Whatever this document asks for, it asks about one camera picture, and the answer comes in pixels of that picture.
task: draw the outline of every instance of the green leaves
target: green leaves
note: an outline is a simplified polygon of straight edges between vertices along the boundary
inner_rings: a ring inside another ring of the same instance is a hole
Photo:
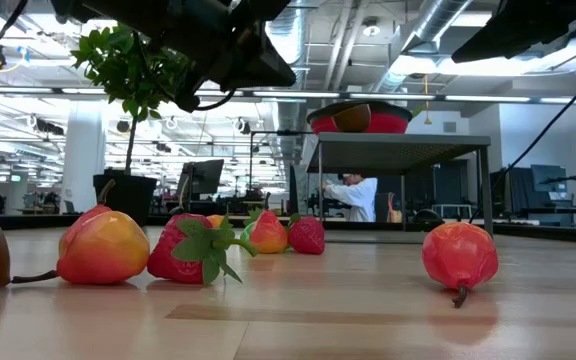
[[[299,213],[294,213],[290,215],[290,221],[288,222],[288,227],[291,227],[294,223],[301,220],[301,215]]]
[[[168,99],[161,93],[157,82],[168,93],[176,93],[177,79],[185,77],[192,66],[185,55],[162,48],[155,54],[142,54],[133,37],[132,30],[125,25],[93,30],[79,39],[79,49],[71,52],[75,58],[73,67],[87,64],[85,76],[93,85],[102,86],[109,102],[121,100],[124,112],[137,121],[148,117],[161,119],[157,109]],[[155,74],[149,76],[148,69]]]
[[[201,266],[204,284],[210,284],[219,276],[219,264],[211,256],[204,259]]]
[[[150,117],[154,119],[161,119],[161,115],[156,110],[150,110]]]
[[[220,269],[224,274],[241,282],[241,278],[228,266],[226,250],[231,245],[244,247],[252,256],[257,255],[257,249],[245,242],[235,239],[232,225],[226,216],[217,229],[206,228],[198,219],[186,218],[177,223],[186,238],[179,242],[172,250],[171,255],[180,261],[202,261],[204,284],[210,284],[219,275]]]
[[[254,223],[255,221],[257,221],[257,219],[259,219],[259,216],[261,215],[262,212],[263,212],[262,209],[250,210],[248,212],[248,215],[250,216],[250,218],[244,220],[244,225],[248,226],[248,225]]]

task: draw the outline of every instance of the white shirt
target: white shirt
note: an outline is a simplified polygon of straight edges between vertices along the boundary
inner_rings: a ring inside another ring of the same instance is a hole
[[[353,222],[375,222],[375,194],[377,179],[364,179],[357,185],[327,185],[326,194],[335,200],[352,206],[350,218]]]

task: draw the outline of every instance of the black plant pot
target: black plant pot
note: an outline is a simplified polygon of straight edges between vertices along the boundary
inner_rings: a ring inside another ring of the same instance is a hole
[[[137,225],[146,226],[157,179],[117,173],[95,175],[93,185],[97,195],[110,179],[114,179],[116,185],[108,192],[106,206],[127,214]]]

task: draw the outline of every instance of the white pillar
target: white pillar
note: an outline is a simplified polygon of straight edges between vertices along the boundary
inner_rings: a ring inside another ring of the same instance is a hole
[[[96,205],[93,175],[103,174],[106,152],[106,122],[103,101],[71,101],[66,132],[64,177],[61,187],[61,212],[64,201],[73,203],[76,212]]]
[[[12,177],[19,176],[19,181],[12,181]],[[6,215],[21,215],[20,209],[24,206],[24,195],[28,192],[28,173],[10,173],[10,183],[6,196]]]

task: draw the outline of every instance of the metal shelf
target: metal shelf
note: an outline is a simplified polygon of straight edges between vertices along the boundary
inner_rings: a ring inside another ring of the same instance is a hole
[[[488,146],[488,136],[322,133],[308,172],[319,171],[321,148],[324,173],[403,175]]]

